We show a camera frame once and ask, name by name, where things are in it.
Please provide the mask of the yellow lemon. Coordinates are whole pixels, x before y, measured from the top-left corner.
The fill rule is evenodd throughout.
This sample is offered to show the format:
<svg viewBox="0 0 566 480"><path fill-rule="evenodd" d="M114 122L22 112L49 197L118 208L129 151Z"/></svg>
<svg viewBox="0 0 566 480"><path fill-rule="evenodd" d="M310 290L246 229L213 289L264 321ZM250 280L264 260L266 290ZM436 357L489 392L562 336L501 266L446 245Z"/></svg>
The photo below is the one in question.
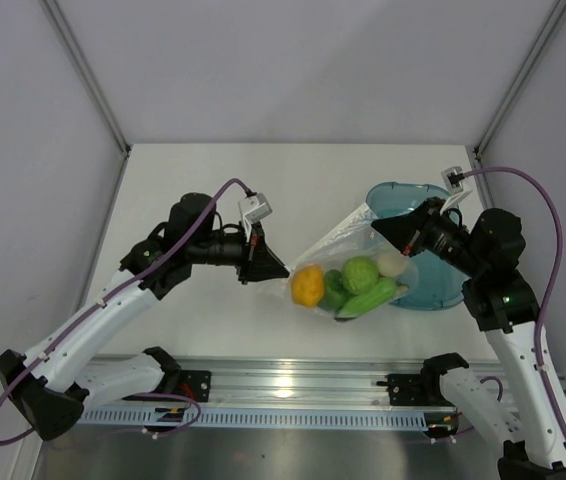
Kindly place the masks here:
<svg viewBox="0 0 566 480"><path fill-rule="evenodd" d="M314 308L325 293L324 274L319 265L297 270L290 282L291 298L296 305Z"/></svg>

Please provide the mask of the light green round squash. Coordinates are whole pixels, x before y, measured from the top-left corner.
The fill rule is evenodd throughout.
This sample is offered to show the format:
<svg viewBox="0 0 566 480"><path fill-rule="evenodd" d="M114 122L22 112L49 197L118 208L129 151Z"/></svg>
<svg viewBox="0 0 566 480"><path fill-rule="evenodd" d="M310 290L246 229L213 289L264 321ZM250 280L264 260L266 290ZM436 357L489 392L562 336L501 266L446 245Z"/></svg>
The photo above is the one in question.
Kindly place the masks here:
<svg viewBox="0 0 566 480"><path fill-rule="evenodd" d="M348 259L342 266L341 274L344 288L354 295L370 290L379 278L377 264L367 256Z"/></svg>

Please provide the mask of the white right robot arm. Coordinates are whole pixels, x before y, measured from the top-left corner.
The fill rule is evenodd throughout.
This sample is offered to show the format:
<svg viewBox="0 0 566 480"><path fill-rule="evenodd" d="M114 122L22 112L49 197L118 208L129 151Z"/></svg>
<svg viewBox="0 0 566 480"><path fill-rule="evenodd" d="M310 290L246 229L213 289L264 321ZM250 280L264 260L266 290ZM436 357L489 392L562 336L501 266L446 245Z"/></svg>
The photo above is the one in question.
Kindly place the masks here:
<svg viewBox="0 0 566 480"><path fill-rule="evenodd" d="M511 413L456 353L426 360L419 389L431 403L461 411L497 457L502 479L566 479L566 396L549 355L541 309L518 270L525 248L520 219L483 211L472 229L432 197L414 211L373 221L403 255L429 251L466 275L464 304L496 353L514 398Z"/></svg>

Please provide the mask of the green bell pepper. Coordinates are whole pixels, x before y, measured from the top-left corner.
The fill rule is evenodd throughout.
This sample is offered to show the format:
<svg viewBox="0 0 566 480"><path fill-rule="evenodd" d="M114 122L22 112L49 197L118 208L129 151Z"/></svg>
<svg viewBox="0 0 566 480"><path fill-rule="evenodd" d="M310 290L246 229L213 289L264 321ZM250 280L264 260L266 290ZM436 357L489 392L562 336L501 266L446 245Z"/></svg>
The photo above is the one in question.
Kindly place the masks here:
<svg viewBox="0 0 566 480"><path fill-rule="evenodd" d="M319 301L318 307L328 312L336 311L352 297L352 294L344 287L340 270L327 271L323 280L324 295Z"/></svg>

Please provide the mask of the light green gourd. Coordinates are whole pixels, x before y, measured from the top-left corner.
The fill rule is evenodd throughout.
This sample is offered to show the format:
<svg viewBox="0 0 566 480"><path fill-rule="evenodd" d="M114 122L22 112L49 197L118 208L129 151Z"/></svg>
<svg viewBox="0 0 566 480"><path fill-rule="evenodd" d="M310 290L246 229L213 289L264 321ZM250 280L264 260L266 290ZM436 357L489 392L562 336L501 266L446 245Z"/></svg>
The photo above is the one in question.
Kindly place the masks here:
<svg viewBox="0 0 566 480"><path fill-rule="evenodd" d="M393 278L383 277L365 293L355 295L347 300L334 314L337 322L344 322L363 316L377 307L390 302L398 290Z"/></svg>

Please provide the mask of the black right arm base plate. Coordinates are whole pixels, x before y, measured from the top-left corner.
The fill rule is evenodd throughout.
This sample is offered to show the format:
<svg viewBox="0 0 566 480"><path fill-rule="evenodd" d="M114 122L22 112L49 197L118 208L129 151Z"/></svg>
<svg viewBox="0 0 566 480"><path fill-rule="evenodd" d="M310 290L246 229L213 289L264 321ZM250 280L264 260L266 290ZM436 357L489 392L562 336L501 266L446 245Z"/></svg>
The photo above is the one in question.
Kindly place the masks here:
<svg viewBox="0 0 566 480"><path fill-rule="evenodd" d="M430 394L420 374L388 374L376 382L385 389L389 404L395 407L442 407L449 406L440 396Z"/></svg>

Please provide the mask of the white garlic bulb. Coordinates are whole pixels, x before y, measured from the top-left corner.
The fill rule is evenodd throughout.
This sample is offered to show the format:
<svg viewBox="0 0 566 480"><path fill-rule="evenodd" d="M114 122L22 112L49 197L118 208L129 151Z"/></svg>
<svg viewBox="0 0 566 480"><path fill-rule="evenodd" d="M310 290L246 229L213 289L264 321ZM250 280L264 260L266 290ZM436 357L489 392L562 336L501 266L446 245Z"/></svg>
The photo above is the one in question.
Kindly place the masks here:
<svg viewBox="0 0 566 480"><path fill-rule="evenodd" d="M396 278L402 275L409 266L406 257L390 251L379 253L375 257L375 261L379 274L384 277Z"/></svg>

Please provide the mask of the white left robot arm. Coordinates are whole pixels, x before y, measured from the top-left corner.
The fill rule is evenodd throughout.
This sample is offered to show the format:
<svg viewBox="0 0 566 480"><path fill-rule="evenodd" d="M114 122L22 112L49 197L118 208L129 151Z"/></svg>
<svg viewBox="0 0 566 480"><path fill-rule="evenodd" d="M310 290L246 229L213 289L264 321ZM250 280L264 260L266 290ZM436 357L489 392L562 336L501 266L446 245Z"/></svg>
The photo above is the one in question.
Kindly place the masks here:
<svg viewBox="0 0 566 480"><path fill-rule="evenodd" d="M0 355L5 398L44 441L69 431L86 410L115 400L194 402L181 366L160 347L127 361L90 362L124 326L189 279L196 265L231 266L242 284L287 278L261 225L271 211L263 194L249 192L239 203L240 221L216 227L215 198L184 195L121 260L91 305L25 353Z"/></svg>

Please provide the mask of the clear zip top bag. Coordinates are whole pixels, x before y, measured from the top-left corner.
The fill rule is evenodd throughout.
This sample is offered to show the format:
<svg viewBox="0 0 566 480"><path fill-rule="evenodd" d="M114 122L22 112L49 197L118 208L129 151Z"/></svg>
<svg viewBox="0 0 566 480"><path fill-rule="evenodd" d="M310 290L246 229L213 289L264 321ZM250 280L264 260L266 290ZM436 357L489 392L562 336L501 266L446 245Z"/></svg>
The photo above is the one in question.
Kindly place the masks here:
<svg viewBox="0 0 566 480"><path fill-rule="evenodd" d="M290 282L297 270L309 265L319 265L323 270L323 274L325 274L327 271L332 269L341 271L343 264L352 257L367 256L375 261L375 257L382 252L390 251L400 253L372 228L371 223L377 219L378 217L368 205L363 204L359 206L328 234L326 234L309 250L303 253L299 258L297 258L297 260L288 266L290 275L287 279L268 281L266 286L263 287L262 292L266 295L286 300L298 309L302 309L314 315L329 316L336 321L334 319L334 314L337 310L328 312L319 308L318 305L314 308L305 308L303 306L296 305L291 298ZM411 259L407 259L409 261L409 266L402 275L416 271ZM410 287L416 284L415 280L408 280L408 284L401 283L400 280L402 275L393 278L397 282L398 290L391 301L401 298L407 294L410 291ZM388 306L390 305L390 302L383 304L374 310Z"/></svg>

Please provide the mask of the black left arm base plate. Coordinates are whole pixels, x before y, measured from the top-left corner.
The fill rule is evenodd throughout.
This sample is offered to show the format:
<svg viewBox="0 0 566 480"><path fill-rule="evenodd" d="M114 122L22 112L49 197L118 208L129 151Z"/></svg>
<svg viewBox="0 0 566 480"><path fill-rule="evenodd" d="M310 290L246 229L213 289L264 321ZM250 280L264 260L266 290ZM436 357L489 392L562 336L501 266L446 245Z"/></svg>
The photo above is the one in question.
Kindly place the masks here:
<svg viewBox="0 0 566 480"><path fill-rule="evenodd" d="M212 372L207 370L180 370L167 376L161 392L181 395L199 403L207 403L212 386Z"/></svg>

